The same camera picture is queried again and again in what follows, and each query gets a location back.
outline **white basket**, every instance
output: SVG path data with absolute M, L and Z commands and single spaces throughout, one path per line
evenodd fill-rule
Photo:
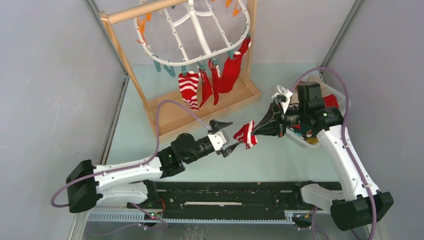
M 346 97 L 345 95 L 343 95 L 343 93 L 337 91 L 336 89 L 332 88 L 331 86 L 325 84 L 322 82 L 322 84 L 324 84 L 327 87 L 327 90 L 329 90 L 337 99 L 338 102 L 338 109 L 340 110 L 341 114 L 343 116 L 345 116 L 345 111 L 346 111 Z M 299 141 L 302 144 L 305 144 L 306 146 L 310 147 L 310 148 L 318 148 L 319 146 L 321 146 L 321 143 L 317 143 L 317 144 L 310 144 L 307 141 L 303 140 L 301 137 L 299 137 L 297 135 L 297 133 L 293 132 L 292 130 L 290 130 L 289 128 L 287 128 L 286 133 L 290 136 L 292 136 L 294 139 L 296 139 L 297 141 Z

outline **wooden post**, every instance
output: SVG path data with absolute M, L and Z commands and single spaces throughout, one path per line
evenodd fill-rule
M 115 32 L 112 28 L 111 23 L 109 22 L 108 16 L 105 14 L 104 11 L 101 11 L 98 13 L 98 15 L 100 16 L 101 22 L 103 23 L 104 27 L 106 28 L 106 31 L 109 35 L 110 41 L 112 42 L 113 46 L 115 47 L 119 58 L 122 60 L 123 66 L 125 67 L 125 70 L 128 72 L 129 77 L 132 80 L 132 83 L 135 86 L 135 89 L 138 92 L 138 95 L 140 95 L 140 98 L 143 102 L 143 107 L 144 110 L 147 114 L 147 117 L 150 121 L 150 124 L 152 126 L 153 129 L 155 129 L 155 119 L 153 118 L 153 113 L 152 113 L 152 109 L 149 107 L 149 102 L 139 84 L 139 81 L 136 78 L 136 75 L 133 72 L 133 69 L 130 66 L 130 63 L 128 62 L 127 56 L 124 53 L 124 50 L 121 47 L 121 44 L 118 41 L 117 36 L 115 35 Z
M 188 0 L 156 0 L 152 1 L 143 5 L 135 6 L 132 8 L 128 8 L 119 12 L 115 12 L 112 14 L 109 14 L 109 23 L 110 24 L 117 24 L 120 22 L 123 22 L 128 19 L 133 19 L 138 16 L 148 14 L 151 12 L 156 12 L 161 9 L 166 9 L 171 6 L 182 4 L 184 2 L 187 2 Z
M 253 56 L 253 45 L 255 44 L 255 25 L 256 25 L 256 10 L 258 6 L 258 0 L 247 0 L 247 11 L 250 16 L 249 32 L 251 33 L 251 42 L 249 51 L 243 57 L 243 64 L 241 65 L 240 78 L 245 88 L 249 88 L 251 81 L 251 70 L 252 70 L 252 56 Z

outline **table surface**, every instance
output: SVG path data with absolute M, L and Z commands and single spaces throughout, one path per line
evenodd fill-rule
M 221 122 L 233 122 L 227 127 L 229 136 L 236 133 L 248 121 L 259 122 L 268 110 L 272 85 L 291 87 L 314 64 L 253 64 L 251 80 L 262 93 L 260 101 L 235 111 Z M 177 79 L 165 71 L 156 72 L 154 66 L 134 66 L 134 72 L 148 99 L 177 88 Z M 199 128 L 190 131 L 195 139 L 207 132 Z M 169 146 L 161 142 L 159 150 Z M 122 109 L 114 133 L 107 160 L 119 164 L 150 156 L 156 146 L 153 133 L 141 99 L 132 82 L 126 90 Z M 273 182 L 273 181 L 339 181 L 328 153 L 322 146 L 308 148 L 294 138 L 258 136 L 258 144 L 251 149 L 239 146 L 227 158 L 210 154 L 185 166 L 186 170 L 161 181 L 181 182 Z

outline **sock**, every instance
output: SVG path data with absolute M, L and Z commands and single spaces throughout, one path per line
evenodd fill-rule
M 187 75 L 180 73 L 178 75 L 179 91 L 182 95 L 182 101 L 189 109 L 199 110 L 198 108 L 198 85 L 199 73 L 193 71 L 187 72 Z
M 226 94 L 233 90 L 233 86 L 236 83 L 236 80 L 239 78 L 240 72 L 242 70 L 243 56 L 247 53 L 251 44 L 251 38 L 245 38 L 241 43 L 238 51 L 234 52 L 234 57 L 232 59 L 230 57 L 226 59 L 224 70 L 222 72 L 219 93 Z
M 199 69 L 200 77 L 201 77 L 201 103 L 199 108 L 206 103 L 210 96 L 212 96 L 212 85 L 209 82 L 208 75 L 202 69 Z
M 249 123 L 244 124 L 233 136 L 235 140 L 246 144 L 246 149 L 250 149 L 258 143 L 256 136 L 252 135 L 252 131 L 255 129 L 254 126 L 255 122 L 250 121 Z
M 212 72 L 213 105 L 217 105 L 220 100 L 221 78 L 218 65 L 214 65 L 209 59 L 209 69 Z

